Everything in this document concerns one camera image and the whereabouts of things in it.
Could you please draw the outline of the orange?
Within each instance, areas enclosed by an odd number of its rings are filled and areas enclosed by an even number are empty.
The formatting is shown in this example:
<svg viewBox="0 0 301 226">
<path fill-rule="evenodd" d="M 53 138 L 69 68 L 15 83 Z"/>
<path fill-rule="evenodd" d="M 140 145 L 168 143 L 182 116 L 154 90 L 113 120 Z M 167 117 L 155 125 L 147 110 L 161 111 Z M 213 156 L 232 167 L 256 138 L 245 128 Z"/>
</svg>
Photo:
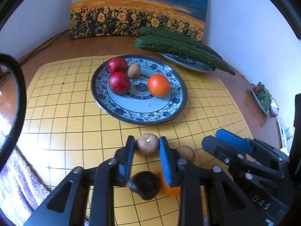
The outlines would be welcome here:
<svg viewBox="0 0 301 226">
<path fill-rule="evenodd" d="M 169 187 L 167 183 L 164 180 L 164 176 L 162 173 L 160 173 L 160 180 L 161 180 L 161 187 L 163 188 L 163 191 L 172 197 L 178 197 L 180 196 L 181 188 L 180 187 Z"/>
<path fill-rule="evenodd" d="M 163 75 L 153 75 L 148 79 L 147 87 L 149 92 L 159 98 L 167 96 L 171 90 L 168 79 Z"/>
</svg>

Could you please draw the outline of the dark purple plum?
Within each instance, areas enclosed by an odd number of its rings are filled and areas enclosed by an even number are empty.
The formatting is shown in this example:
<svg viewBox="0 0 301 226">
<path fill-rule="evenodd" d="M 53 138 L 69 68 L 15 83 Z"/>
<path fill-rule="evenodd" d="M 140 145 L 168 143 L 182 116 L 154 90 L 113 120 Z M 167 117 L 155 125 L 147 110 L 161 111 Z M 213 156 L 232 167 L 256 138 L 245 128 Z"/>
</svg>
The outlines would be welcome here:
<svg viewBox="0 0 301 226">
<path fill-rule="evenodd" d="M 142 171 L 132 176 L 128 188 L 144 201 L 154 199 L 161 189 L 161 180 L 150 171 Z"/>
</svg>

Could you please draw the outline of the brown kiwi with sticker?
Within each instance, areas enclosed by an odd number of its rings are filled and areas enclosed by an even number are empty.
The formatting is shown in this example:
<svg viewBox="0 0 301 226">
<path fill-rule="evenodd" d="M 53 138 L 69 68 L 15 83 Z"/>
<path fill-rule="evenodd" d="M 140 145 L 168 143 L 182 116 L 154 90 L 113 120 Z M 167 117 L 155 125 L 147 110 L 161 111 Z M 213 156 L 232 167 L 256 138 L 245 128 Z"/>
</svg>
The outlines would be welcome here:
<svg viewBox="0 0 301 226">
<path fill-rule="evenodd" d="M 152 133 L 142 134 L 136 143 L 138 149 L 144 156 L 155 154 L 159 148 L 159 138 Z"/>
</svg>

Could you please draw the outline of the red apple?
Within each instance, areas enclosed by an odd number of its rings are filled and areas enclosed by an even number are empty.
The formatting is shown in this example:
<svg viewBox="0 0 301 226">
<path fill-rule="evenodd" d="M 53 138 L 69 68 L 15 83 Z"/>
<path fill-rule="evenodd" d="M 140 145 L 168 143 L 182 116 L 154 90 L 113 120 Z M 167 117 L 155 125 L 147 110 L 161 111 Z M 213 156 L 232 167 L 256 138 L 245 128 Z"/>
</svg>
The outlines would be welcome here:
<svg viewBox="0 0 301 226">
<path fill-rule="evenodd" d="M 128 69 L 128 64 L 123 58 L 112 58 L 107 63 L 107 69 L 110 74 L 117 72 L 126 72 Z"/>
<path fill-rule="evenodd" d="M 114 94 L 124 95 L 131 88 L 131 81 L 126 73 L 116 72 L 110 75 L 108 85 Z"/>
</svg>

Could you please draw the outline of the salad dish at edge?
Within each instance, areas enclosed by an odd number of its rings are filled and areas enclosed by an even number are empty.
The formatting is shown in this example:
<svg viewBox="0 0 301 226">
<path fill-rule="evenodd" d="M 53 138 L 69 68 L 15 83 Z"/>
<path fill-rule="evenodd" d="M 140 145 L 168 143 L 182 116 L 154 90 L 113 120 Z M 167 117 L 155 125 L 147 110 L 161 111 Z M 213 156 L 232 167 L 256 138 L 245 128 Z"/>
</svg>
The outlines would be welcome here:
<svg viewBox="0 0 301 226">
<path fill-rule="evenodd" d="M 259 82 L 257 85 L 251 84 L 251 86 L 252 95 L 260 110 L 268 117 L 277 117 L 279 115 L 279 105 L 265 85 Z"/>
</svg>

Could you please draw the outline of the purple fluffy towel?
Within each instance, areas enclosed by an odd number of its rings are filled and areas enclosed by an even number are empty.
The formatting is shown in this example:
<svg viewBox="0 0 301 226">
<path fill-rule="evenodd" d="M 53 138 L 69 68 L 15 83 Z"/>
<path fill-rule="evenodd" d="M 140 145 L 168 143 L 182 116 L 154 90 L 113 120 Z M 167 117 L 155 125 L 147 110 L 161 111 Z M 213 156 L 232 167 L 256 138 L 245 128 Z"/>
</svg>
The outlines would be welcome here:
<svg viewBox="0 0 301 226">
<path fill-rule="evenodd" d="M 17 149 L 1 171 L 1 210 L 15 225 L 24 225 L 50 194 Z"/>
</svg>

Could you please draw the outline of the large blue white plate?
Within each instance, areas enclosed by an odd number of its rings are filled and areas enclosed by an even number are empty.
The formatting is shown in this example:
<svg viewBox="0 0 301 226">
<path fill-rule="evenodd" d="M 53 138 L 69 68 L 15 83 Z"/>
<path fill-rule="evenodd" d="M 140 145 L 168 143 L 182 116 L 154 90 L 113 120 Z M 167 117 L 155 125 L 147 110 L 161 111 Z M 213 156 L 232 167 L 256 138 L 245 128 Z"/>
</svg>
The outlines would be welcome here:
<svg viewBox="0 0 301 226">
<path fill-rule="evenodd" d="M 95 102 L 107 114 L 117 120 L 136 125 L 159 125 L 179 116 L 188 101 L 187 87 L 179 74 L 166 63 L 147 56 L 123 55 L 130 65 L 141 66 L 141 74 L 131 80 L 131 89 L 124 95 L 116 95 L 109 89 L 107 61 L 100 65 L 91 80 L 91 92 Z M 171 91 L 164 98 L 152 95 L 147 82 L 153 75 L 165 76 Z"/>
</svg>

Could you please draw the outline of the yellow go board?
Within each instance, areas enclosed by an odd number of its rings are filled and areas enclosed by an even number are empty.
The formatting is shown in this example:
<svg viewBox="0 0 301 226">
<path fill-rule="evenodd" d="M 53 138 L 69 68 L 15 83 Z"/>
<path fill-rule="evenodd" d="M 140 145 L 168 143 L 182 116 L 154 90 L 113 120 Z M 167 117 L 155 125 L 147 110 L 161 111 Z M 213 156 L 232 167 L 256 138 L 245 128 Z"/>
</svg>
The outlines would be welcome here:
<svg viewBox="0 0 301 226">
<path fill-rule="evenodd" d="M 172 148 L 186 145 L 203 168 L 220 162 L 202 140 L 225 129 L 252 136 L 233 97 L 221 80 L 175 67 L 188 88 L 188 103 L 177 118 L 152 127 L 127 124 L 109 116 L 94 101 L 91 79 L 105 56 L 68 59 L 40 67 L 27 89 L 27 112 L 18 148 L 42 182 L 54 189 L 77 166 L 97 167 L 123 147 L 128 136 L 166 137 Z"/>
</svg>

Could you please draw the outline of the small blue white plate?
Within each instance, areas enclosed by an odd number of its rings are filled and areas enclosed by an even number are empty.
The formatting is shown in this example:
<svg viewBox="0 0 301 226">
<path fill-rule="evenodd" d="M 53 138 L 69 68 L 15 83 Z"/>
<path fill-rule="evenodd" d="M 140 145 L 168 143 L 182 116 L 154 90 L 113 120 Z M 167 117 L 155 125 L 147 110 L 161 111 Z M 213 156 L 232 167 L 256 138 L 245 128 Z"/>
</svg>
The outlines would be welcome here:
<svg viewBox="0 0 301 226">
<path fill-rule="evenodd" d="M 194 70 L 200 73 L 212 73 L 215 71 L 215 67 L 207 65 L 207 64 L 203 64 L 201 62 L 195 61 L 195 60 L 191 60 L 191 59 L 186 59 L 180 56 L 175 56 L 172 54 L 165 54 L 165 53 L 160 53 L 160 55 L 175 63 L 178 64 L 179 66 L 182 66 L 184 68 L 190 69 L 190 70 Z"/>
</svg>

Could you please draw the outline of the front green cucumber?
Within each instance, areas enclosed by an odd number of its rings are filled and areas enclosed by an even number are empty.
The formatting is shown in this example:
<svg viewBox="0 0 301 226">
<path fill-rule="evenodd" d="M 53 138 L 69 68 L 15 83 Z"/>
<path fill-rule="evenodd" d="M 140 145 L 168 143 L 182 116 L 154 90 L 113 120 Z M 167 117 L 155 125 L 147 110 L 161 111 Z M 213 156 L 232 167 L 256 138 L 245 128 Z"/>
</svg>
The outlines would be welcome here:
<svg viewBox="0 0 301 226">
<path fill-rule="evenodd" d="M 160 36 L 141 36 L 134 41 L 134 46 L 150 52 L 159 52 L 188 58 L 225 71 L 233 76 L 236 72 L 225 60 L 187 43 Z"/>
</svg>

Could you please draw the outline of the green cucumber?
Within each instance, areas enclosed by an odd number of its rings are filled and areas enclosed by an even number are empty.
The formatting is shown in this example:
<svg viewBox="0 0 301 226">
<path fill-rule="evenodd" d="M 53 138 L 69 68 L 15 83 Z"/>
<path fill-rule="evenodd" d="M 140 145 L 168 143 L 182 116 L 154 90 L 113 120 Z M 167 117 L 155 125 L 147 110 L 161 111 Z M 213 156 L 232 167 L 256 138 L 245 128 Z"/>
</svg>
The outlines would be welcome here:
<svg viewBox="0 0 301 226">
<path fill-rule="evenodd" d="M 169 39 L 173 39 L 182 43 L 186 43 L 188 45 L 192 45 L 194 47 L 197 47 L 201 50 L 205 50 L 208 53 L 211 53 L 212 55 L 215 55 L 222 59 L 221 55 L 219 55 L 215 50 L 210 48 L 209 46 L 205 45 L 201 41 L 196 41 L 191 38 L 188 38 L 184 35 L 181 35 L 178 32 L 171 32 L 164 29 L 159 29 L 157 27 L 141 27 L 139 30 L 140 35 L 153 35 L 153 36 L 161 36 Z"/>
<path fill-rule="evenodd" d="M 233 76 L 236 72 L 225 60 L 187 43 L 160 36 L 141 36 L 134 41 L 134 46 L 150 52 L 159 52 L 188 58 L 225 71 Z"/>
</svg>

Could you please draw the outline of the rear green cucumber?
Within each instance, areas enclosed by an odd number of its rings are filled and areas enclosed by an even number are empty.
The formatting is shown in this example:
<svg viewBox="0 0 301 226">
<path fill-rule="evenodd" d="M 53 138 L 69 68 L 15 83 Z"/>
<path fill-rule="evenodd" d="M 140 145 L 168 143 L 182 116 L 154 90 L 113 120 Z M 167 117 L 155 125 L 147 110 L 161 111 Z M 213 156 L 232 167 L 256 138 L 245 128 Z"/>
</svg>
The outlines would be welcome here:
<svg viewBox="0 0 301 226">
<path fill-rule="evenodd" d="M 188 38 L 184 35 L 181 35 L 178 32 L 171 32 L 164 29 L 159 29 L 157 27 L 141 27 L 139 30 L 140 35 L 153 35 L 153 36 L 161 36 L 169 39 L 173 39 L 182 43 L 186 43 L 188 45 L 192 45 L 194 47 L 197 47 L 201 50 L 205 50 L 208 53 L 211 53 L 212 55 L 215 55 L 222 59 L 221 55 L 219 55 L 215 50 L 210 48 L 209 46 L 205 45 L 201 41 L 196 41 L 191 38 Z"/>
</svg>

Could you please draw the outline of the sunflower field painting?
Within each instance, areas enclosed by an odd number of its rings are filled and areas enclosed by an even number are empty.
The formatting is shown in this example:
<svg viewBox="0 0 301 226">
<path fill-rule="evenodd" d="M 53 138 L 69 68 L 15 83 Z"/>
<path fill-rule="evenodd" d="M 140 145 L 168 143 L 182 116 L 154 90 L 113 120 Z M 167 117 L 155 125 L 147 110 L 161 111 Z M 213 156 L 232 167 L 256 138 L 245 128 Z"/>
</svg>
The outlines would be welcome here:
<svg viewBox="0 0 301 226">
<path fill-rule="evenodd" d="M 158 27 L 201 41 L 208 0 L 72 0 L 69 38 L 138 36 Z"/>
</svg>

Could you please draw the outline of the black round mirror frame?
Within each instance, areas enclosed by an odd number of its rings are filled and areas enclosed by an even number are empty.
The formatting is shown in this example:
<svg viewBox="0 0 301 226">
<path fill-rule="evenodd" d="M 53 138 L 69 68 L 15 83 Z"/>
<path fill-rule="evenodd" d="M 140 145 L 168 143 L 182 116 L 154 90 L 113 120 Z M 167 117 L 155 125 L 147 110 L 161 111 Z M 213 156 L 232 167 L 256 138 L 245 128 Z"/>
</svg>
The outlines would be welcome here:
<svg viewBox="0 0 301 226">
<path fill-rule="evenodd" d="M 18 62 L 7 54 L 1 54 L 1 65 L 8 68 L 13 76 L 16 89 L 16 111 L 9 134 L 1 146 L 1 170 L 8 161 L 19 139 L 26 115 L 27 92 L 22 69 Z"/>
</svg>

